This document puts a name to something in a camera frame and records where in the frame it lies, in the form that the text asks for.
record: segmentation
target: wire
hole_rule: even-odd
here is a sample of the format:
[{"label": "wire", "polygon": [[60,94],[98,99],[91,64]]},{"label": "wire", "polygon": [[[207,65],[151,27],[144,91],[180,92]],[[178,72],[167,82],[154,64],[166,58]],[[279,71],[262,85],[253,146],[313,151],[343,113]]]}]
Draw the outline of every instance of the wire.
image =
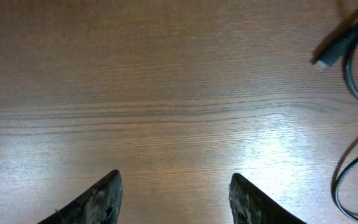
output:
[{"label": "wire", "polygon": [[352,61],[358,44],[358,23],[331,43],[316,59],[315,66],[323,71],[344,56],[344,80],[347,88],[358,100],[358,89],[353,79]]},{"label": "wire", "polygon": [[347,217],[349,217],[351,220],[354,220],[358,222],[358,217],[352,215],[349,211],[347,211],[339,201],[339,187],[342,185],[344,179],[349,174],[349,172],[354,169],[358,165],[358,158],[353,160],[347,167],[339,174],[338,178],[336,179],[336,182],[333,186],[333,192],[334,192],[334,201],[338,209],[345,214]]}]

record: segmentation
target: wood grain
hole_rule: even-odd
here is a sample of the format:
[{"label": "wood grain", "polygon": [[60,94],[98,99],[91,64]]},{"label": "wood grain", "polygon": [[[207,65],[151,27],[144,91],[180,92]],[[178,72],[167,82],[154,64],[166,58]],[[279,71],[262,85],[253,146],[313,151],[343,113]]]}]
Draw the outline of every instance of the wood grain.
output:
[{"label": "wood grain", "polygon": [[[120,223],[232,223],[234,172],[303,221],[350,223],[330,191],[358,102],[340,63],[310,59],[353,9],[0,1],[0,223],[37,223],[112,169]],[[341,196],[358,212],[358,169]]]}]

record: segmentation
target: wooden table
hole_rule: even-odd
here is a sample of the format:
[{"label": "wooden table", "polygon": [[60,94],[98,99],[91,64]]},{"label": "wooden table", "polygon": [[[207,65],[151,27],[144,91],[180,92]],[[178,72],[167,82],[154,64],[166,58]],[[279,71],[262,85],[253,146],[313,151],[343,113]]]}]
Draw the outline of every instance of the wooden table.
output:
[{"label": "wooden table", "polygon": [[[350,222],[331,181],[358,102],[341,63],[310,60],[356,7],[0,1],[0,223],[37,223],[112,169],[120,223],[232,223],[234,172],[308,223]],[[358,169],[341,198],[358,212]]]}]

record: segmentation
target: black cable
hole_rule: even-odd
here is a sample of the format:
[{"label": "black cable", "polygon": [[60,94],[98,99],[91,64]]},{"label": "black cable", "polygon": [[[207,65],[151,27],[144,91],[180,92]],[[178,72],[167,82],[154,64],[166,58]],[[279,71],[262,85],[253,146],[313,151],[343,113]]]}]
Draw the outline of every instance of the black cable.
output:
[{"label": "black cable", "polygon": [[323,71],[344,56],[344,79],[349,91],[358,100],[358,89],[353,79],[352,61],[358,44],[358,22],[332,42],[316,58],[316,67]]},{"label": "black cable", "polygon": [[346,178],[346,176],[349,174],[349,172],[355,168],[358,165],[358,158],[353,160],[349,165],[347,165],[347,167],[341,172],[341,174],[339,174],[338,178],[336,179],[336,182],[333,186],[333,192],[334,192],[334,200],[335,200],[335,204],[338,207],[338,209],[345,214],[347,217],[349,217],[350,219],[358,222],[358,218],[352,214],[350,214],[350,212],[348,212],[340,203],[339,201],[339,196],[338,196],[338,192],[339,192],[339,187],[341,186],[341,184],[343,183],[344,179]]}]

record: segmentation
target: black object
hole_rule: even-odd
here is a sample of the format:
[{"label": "black object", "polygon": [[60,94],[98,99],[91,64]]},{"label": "black object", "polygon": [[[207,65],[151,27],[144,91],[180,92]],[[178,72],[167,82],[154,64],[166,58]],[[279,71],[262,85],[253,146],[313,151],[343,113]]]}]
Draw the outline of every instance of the black object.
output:
[{"label": "black object", "polygon": [[328,45],[316,58],[315,66],[320,71],[333,65],[344,56],[344,79],[349,91],[358,100],[358,89],[353,80],[352,61],[358,44],[358,22]]},{"label": "black object", "polygon": [[304,223],[241,174],[233,174],[229,188],[234,224]]},{"label": "black object", "polygon": [[39,224],[116,224],[121,199],[121,175],[113,170]]},{"label": "black object", "polygon": [[349,211],[347,211],[340,203],[339,201],[339,187],[341,186],[343,180],[346,178],[346,176],[349,174],[349,172],[355,168],[358,165],[358,158],[353,160],[349,165],[347,165],[347,167],[341,172],[341,174],[339,174],[338,178],[335,181],[335,184],[333,185],[333,193],[334,193],[334,201],[336,206],[338,207],[338,209],[345,214],[347,217],[349,217],[350,219],[358,222],[358,218],[352,214],[350,214]]}]

